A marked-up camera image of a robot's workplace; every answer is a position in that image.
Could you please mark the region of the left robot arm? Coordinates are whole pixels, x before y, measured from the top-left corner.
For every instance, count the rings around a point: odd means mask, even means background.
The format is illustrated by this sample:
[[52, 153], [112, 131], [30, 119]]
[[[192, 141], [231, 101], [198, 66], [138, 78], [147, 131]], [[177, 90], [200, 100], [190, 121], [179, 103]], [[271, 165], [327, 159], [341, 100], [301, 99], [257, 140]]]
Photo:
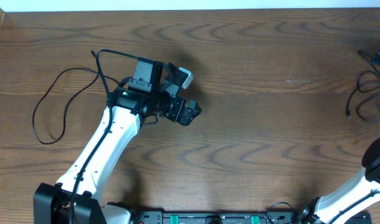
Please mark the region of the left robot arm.
[[38, 186], [34, 222], [131, 223], [131, 212], [122, 205], [100, 206], [109, 176], [146, 118], [162, 116], [187, 126], [200, 115], [195, 101], [178, 96], [193, 79], [183, 67], [138, 58], [133, 77], [108, 95], [102, 120], [78, 159], [54, 185]]

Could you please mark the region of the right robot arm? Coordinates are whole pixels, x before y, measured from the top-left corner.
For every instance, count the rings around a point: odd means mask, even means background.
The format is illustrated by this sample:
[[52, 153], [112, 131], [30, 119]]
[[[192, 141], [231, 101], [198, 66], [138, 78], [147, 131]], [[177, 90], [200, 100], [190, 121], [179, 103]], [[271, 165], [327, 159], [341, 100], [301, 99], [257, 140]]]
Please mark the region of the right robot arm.
[[[351, 117], [350, 103], [355, 93], [368, 93], [380, 89], [380, 48], [374, 55], [360, 50], [358, 54], [371, 66], [361, 73], [356, 88], [346, 103], [345, 114]], [[360, 114], [360, 108], [366, 103], [380, 98], [380, 93], [371, 95], [355, 108], [357, 116], [367, 123], [380, 123], [380, 118], [371, 120]], [[314, 199], [297, 215], [293, 223], [346, 223], [353, 216], [380, 202], [380, 138], [366, 150], [361, 162], [362, 168], [334, 192]]]

